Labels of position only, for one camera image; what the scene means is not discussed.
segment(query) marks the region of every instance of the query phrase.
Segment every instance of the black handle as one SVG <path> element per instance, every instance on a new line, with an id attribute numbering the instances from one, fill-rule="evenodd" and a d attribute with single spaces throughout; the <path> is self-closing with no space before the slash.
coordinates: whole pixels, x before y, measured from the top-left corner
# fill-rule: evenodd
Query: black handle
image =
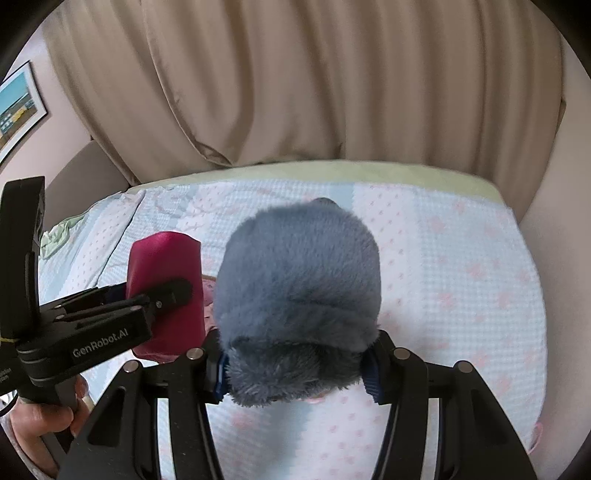
<path id="1" fill-rule="evenodd" d="M 70 407 L 73 412 L 78 408 L 78 400 L 76 398 L 76 377 L 69 378 L 51 388 L 40 388 L 35 385 L 28 384 L 18 390 L 18 395 L 23 402 L 26 403 L 44 403 L 49 405 L 63 405 Z M 59 467 L 63 463 L 70 445 L 74 441 L 70 428 L 57 433 L 47 433 L 41 436 L 41 440 L 45 443 L 47 450 L 54 459 L 56 465 Z"/>

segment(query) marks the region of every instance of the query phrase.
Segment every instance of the red cloth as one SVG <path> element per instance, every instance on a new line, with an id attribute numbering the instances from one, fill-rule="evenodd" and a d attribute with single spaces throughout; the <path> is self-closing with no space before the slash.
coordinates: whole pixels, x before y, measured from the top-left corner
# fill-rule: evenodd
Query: red cloth
<path id="1" fill-rule="evenodd" d="M 179 277 L 193 286 L 190 303 L 158 317 L 152 325 L 152 339 L 133 349 L 136 357 L 158 363 L 173 361 L 203 343 L 205 328 L 201 243 L 183 233 L 160 232 L 133 244 L 127 268 L 127 298 Z"/>

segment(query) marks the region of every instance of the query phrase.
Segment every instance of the bedsheet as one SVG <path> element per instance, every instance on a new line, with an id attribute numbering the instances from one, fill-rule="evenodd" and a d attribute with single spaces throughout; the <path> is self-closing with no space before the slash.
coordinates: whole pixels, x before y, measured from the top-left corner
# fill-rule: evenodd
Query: bedsheet
<path id="1" fill-rule="evenodd" d="M 108 210 L 111 222 L 114 211 L 124 212 L 119 219 L 125 228 L 120 234 L 117 223 L 105 234 L 107 247 L 90 246 L 89 232 L 71 249 L 67 262 L 72 280 L 61 282 L 59 295 L 57 288 L 46 286 L 55 278 L 49 265 L 66 253 L 60 249 L 41 260 L 44 301 L 80 286 L 125 281 L 133 242 L 162 230 L 200 240 L 203 272 L 215 276 L 225 243 L 242 220 L 266 207 L 326 196 L 358 215 L 379 245 L 381 327 L 397 345 L 425 361 L 474 363 L 529 446 L 545 391 L 545 313 L 537 272 L 505 206 L 406 185 L 288 180 L 184 184 L 135 195 L 123 194 Z M 88 215 L 95 215 L 98 224 L 105 213 L 91 209 Z M 84 254 L 90 267 L 84 265 Z M 87 372 L 93 398 L 130 357 L 126 353 Z M 355 385 L 320 404 L 248 409 L 228 398 L 209 406 L 208 413 L 227 479 L 363 479 L 371 477 L 388 409 L 374 405 L 363 387 Z M 432 408 L 423 478 L 433 474 L 436 428 Z M 159 430 L 163 478 L 171 479 L 165 402 Z"/>

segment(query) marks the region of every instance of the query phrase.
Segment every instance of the wall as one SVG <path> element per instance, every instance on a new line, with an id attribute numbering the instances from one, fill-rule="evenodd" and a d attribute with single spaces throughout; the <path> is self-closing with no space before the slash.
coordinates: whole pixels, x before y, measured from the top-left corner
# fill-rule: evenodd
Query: wall
<path id="1" fill-rule="evenodd" d="M 520 227 L 540 273 L 548 319 L 548 381 L 531 455 L 556 480 L 591 429 L 591 80 L 563 39 L 566 110 Z"/>
<path id="2" fill-rule="evenodd" d="M 45 175 L 46 185 L 89 141 L 57 79 L 39 28 L 29 39 L 11 68 L 12 73 L 27 60 L 48 115 L 13 149 L 0 166 L 0 189 L 10 180 Z"/>

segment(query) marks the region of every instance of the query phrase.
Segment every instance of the human hand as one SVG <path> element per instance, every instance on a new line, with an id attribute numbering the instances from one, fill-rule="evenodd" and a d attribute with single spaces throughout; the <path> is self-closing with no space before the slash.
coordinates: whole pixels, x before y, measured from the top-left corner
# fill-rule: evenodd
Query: human hand
<path id="1" fill-rule="evenodd" d="M 69 407 L 25 403 L 19 398 L 10 412 L 14 436 L 21 449 L 44 473 L 55 478 L 58 467 L 45 447 L 41 435 L 56 433 L 70 427 L 75 437 L 90 415 L 88 406 L 82 401 L 88 393 L 88 383 L 81 376 L 76 378 L 78 408 L 72 412 Z"/>

